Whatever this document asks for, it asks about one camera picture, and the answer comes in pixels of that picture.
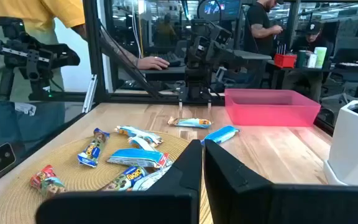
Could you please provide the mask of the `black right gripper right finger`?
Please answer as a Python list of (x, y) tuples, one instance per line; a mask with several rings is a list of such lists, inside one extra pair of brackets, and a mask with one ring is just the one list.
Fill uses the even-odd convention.
[(275, 184), (214, 141), (204, 145), (214, 224), (358, 224), (358, 186)]

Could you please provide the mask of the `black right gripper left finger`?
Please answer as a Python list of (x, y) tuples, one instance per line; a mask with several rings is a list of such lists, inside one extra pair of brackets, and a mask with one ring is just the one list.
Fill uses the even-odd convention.
[(43, 202), (36, 224), (198, 224), (203, 147), (192, 140), (146, 191), (66, 192)]

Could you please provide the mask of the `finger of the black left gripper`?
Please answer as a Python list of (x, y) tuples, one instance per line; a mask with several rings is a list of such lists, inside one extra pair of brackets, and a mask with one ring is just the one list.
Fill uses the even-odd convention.
[(234, 55), (242, 57), (244, 59), (243, 63), (236, 69), (237, 71), (241, 71), (243, 68), (247, 69), (247, 67), (255, 63), (266, 62), (272, 59), (272, 57), (269, 55), (257, 54), (243, 50), (233, 50), (233, 53)]
[(227, 49), (224, 44), (212, 41), (211, 67), (218, 69), (224, 67), (226, 69), (240, 69), (245, 66), (245, 59), (236, 55), (232, 50)]

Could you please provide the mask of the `blue Chewy granola bar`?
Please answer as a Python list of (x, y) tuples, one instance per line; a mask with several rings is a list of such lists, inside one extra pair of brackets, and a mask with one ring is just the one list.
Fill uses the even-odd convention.
[(102, 187), (101, 191), (125, 191), (132, 188), (138, 180), (143, 179), (148, 174), (143, 167), (131, 166)]
[(201, 144), (204, 146), (206, 140), (212, 140), (217, 144), (221, 144), (234, 137), (239, 131), (239, 129), (231, 125), (224, 126), (217, 131), (209, 133), (204, 139), (201, 140)]
[(93, 139), (85, 149), (77, 155), (80, 164), (96, 167), (101, 151), (104, 149), (110, 134), (96, 128), (93, 131)]

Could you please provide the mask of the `red wrapper granola bar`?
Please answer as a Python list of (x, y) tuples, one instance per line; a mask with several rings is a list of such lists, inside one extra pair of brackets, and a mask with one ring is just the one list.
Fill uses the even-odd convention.
[(45, 198), (67, 191), (61, 180), (54, 172), (51, 165), (45, 166), (41, 171), (30, 178), (30, 184), (36, 188)]

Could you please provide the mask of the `red desk container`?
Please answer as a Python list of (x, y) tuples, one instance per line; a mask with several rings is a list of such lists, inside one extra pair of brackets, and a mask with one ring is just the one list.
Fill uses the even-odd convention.
[(279, 68), (294, 68), (296, 58), (293, 54), (275, 54), (273, 62)]

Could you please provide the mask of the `person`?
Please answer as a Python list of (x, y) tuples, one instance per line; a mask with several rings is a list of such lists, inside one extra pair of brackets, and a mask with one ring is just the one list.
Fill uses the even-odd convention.
[[(0, 0), (0, 16), (22, 19), (25, 31), (43, 44), (56, 44), (55, 19), (82, 39), (88, 38), (83, 0)], [(0, 29), (0, 40), (4, 34)], [(0, 81), (5, 69), (0, 58)], [(0, 144), (23, 142), (27, 147), (42, 140), (65, 122), (65, 104), (30, 101), (31, 87), (18, 68), (8, 101), (0, 100)]]
[[(324, 62), (328, 62), (333, 51), (333, 44), (321, 35), (323, 25), (320, 22), (310, 22), (303, 30), (304, 37), (297, 38), (291, 46), (292, 52), (299, 50), (307, 50), (314, 52), (316, 47), (326, 47), (326, 55)], [(323, 84), (322, 72), (299, 72), (290, 71), (285, 75), (282, 83), (282, 88), (286, 90), (294, 90), (297, 84), (301, 81), (306, 81), (309, 84), (308, 97), (316, 102), (319, 102), (321, 96), (321, 87)]]
[(280, 34), (283, 28), (279, 25), (270, 25), (267, 15), (283, 0), (257, 0), (247, 10), (244, 34), (244, 50), (263, 55), (271, 55), (273, 37)]

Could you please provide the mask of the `black computer keyboard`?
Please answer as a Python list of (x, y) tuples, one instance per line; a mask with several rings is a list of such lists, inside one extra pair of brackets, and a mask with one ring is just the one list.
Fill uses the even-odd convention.
[(169, 62), (169, 67), (181, 67), (184, 66), (184, 63), (181, 58), (179, 58), (173, 52), (166, 52), (166, 53), (151, 53), (150, 56), (152, 57), (160, 57)]

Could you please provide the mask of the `dark green mug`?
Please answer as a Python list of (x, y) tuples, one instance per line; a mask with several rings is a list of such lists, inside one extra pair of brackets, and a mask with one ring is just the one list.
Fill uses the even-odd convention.
[(295, 67), (296, 68), (307, 67), (307, 63), (308, 63), (308, 51), (307, 50), (299, 50), (297, 53)]

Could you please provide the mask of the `pink plastic bin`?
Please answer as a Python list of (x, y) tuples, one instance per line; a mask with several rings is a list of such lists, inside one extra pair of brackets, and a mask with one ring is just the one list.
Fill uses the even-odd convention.
[(310, 127), (321, 109), (293, 90), (230, 88), (224, 100), (232, 123), (239, 126)]

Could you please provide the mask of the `white cup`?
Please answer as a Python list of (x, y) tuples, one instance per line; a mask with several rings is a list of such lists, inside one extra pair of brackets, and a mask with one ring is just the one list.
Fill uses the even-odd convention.
[(308, 60), (307, 60), (306, 67), (307, 68), (315, 68), (316, 61), (317, 61), (317, 55), (310, 53), (310, 54), (307, 54), (307, 56), (308, 56)]

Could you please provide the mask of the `round woven straw placemat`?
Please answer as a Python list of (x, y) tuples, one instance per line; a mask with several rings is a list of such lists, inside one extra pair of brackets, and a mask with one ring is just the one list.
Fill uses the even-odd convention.
[[(175, 160), (183, 152), (189, 141), (167, 134), (158, 133), (163, 143), (157, 149), (160, 152), (169, 153), (169, 159)], [(121, 174), (124, 165), (108, 163), (110, 155), (118, 149), (132, 147), (127, 136), (111, 133), (101, 152), (96, 168), (80, 165), (77, 154), (85, 149), (93, 137), (88, 137), (63, 146), (52, 149), (46, 156), (37, 159), (33, 164), (16, 174), (13, 180), (4, 187), (0, 193), (0, 224), (35, 224), (35, 213), (39, 205), (45, 201), (45, 197), (30, 185), (30, 178), (41, 171), (46, 165), (52, 165), (57, 177), (63, 182), (68, 191), (99, 190), (113, 178)], [(208, 196), (202, 180), (200, 220), (199, 224), (213, 224), (209, 208)], [(126, 224), (135, 221), (136, 224), (157, 224), (157, 221), (140, 222), (135, 218), (136, 208), (130, 208), (129, 215), (124, 215), (124, 221), (113, 221), (122, 218), (121, 215), (109, 215), (109, 223)]]

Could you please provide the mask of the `white hexagonal planter pot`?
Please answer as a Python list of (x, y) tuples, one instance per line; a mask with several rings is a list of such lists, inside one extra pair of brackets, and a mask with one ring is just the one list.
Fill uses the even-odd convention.
[(358, 100), (339, 110), (323, 172), (329, 184), (358, 185)]

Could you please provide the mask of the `wall screen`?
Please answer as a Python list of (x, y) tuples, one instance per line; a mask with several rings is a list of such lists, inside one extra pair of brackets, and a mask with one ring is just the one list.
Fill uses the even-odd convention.
[(199, 15), (212, 21), (234, 20), (241, 9), (241, 0), (205, 0), (200, 4)]

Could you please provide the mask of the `silver metal bracket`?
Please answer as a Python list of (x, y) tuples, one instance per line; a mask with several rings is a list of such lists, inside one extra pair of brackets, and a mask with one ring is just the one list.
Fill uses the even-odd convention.
[(88, 113), (92, 108), (97, 81), (98, 81), (97, 75), (92, 75), (91, 80), (89, 82), (88, 90), (86, 92), (85, 100), (83, 103), (83, 109), (82, 109), (83, 113)]

